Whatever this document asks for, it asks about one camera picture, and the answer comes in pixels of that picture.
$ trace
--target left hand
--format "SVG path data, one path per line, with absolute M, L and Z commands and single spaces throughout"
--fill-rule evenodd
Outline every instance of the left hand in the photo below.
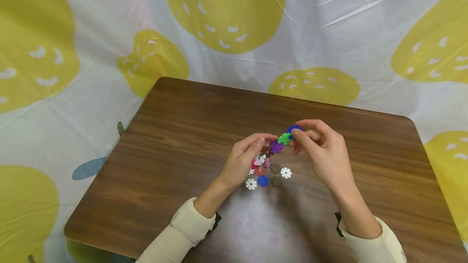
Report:
M 236 142 L 227 158 L 218 178 L 228 187 L 238 187 L 249 176 L 252 160 L 265 144 L 278 137 L 268 133 L 255 133 L 244 140 Z

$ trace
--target yellow pear print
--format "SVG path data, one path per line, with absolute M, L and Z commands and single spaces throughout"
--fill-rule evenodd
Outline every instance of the yellow pear print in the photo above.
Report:
M 468 241 L 468 131 L 447 131 L 425 149 L 463 241 Z
M 161 76 L 187 79 L 189 64 L 179 48 L 154 30 L 141 30 L 133 41 L 133 53 L 118 59 L 118 67 L 139 97 L 146 97 Z
M 110 263 L 113 254 L 74 241 L 67 241 L 67 252 L 77 263 Z
M 44 243 L 55 223 L 55 183 L 35 168 L 0 166 L 1 262 L 43 263 Z
M 224 53 L 244 53 L 267 42 L 283 17 L 286 0 L 167 0 L 179 24 Z
M 358 97 L 360 85 L 341 70 L 314 67 L 284 72 L 272 82 L 269 93 L 346 106 Z
M 468 0 L 441 0 L 404 37 L 392 58 L 401 77 L 468 83 Z
M 0 0 L 0 113 L 62 91 L 80 64 L 66 0 Z

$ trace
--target blue leaf print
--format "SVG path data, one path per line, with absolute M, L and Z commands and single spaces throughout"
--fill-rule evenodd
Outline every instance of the blue leaf print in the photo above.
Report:
M 71 178 L 75 181 L 78 181 L 95 176 L 101 169 L 106 159 L 107 156 L 85 162 L 74 170 Z

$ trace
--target toy pieces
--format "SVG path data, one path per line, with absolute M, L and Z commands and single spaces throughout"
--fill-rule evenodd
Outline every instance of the toy pieces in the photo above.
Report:
M 257 188 L 257 181 L 253 179 L 247 179 L 245 181 L 245 187 L 250 191 L 255 190 Z
M 265 162 L 265 159 L 266 159 L 266 155 L 259 155 L 253 161 L 253 164 L 256 165 L 257 167 L 261 166 Z
M 285 133 L 278 138 L 278 144 L 283 143 L 283 145 L 288 145 L 292 140 L 289 139 L 291 136 L 290 133 Z
M 282 168 L 281 169 L 281 176 L 284 178 L 284 179 L 289 179 L 291 176 L 292 176 L 292 172 L 289 168 Z
M 297 128 L 297 129 L 299 129 L 299 130 L 301 130 L 301 131 L 304 131 L 304 130 L 302 129 L 301 126 L 299 126 L 299 125 L 292 125 L 291 127 L 288 128 L 287 133 L 291 133 L 292 130 L 295 129 L 295 128 Z M 291 136 L 289 136 L 289 139 L 290 139 L 290 140 L 294 140 L 294 137 L 291 135 Z
M 255 172 L 255 174 L 257 176 L 263 176 L 265 174 L 265 168 L 264 167 L 256 167 L 254 172 Z
M 281 171 L 281 166 L 277 163 L 274 163 L 271 165 L 270 170 L 273 174 L 279 174 Z
M 267 158 L 269 158 L 273 154 L 274 152 L 271 152 L 271 146 L 262 148 L 262 151 L 260 152 L 260 155 L 265 155 Z
M 272 153 L 278 153 L 278 152 L 280 152 L 281 150 L 283 150 L 283 143 L 278 143 L 277 140 L 272 141 L 272 142 L 270 143 L 270 146 L 271 146 L 271 152 L 272 152 Z
M 266 186 L 268 186 L 268 177 L 266 177 L 266 176 L 259 176 L 258 179 L 257 179 L 257 183 L 258 183 L 261 187 L 266 187 Z
M 283 184 L 283 181 L 281 181 L 281 179 L 279 177 L 272 177 L 271 180 L 270 180 L 270 184 L 271 184 L 271 186 L 273 186 L 275 188 L 279 188 Z

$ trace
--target wooden table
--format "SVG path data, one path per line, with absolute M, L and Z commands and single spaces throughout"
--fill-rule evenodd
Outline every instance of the wooden table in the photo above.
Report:
M 137 258 L 218 175 L 236 141 L 282 134 L 301 119 L 322 119 L 345 137 L 364 199 L 408 262 L 468 262 L 410 119 L 173 78 L 154 85 L 65 235 Z M 286 150 L 272 159 L 292 177 L 281 188 L 241 186 L 184 262 L 353 262 L 336 232 L 336 206 L 306 156 Z

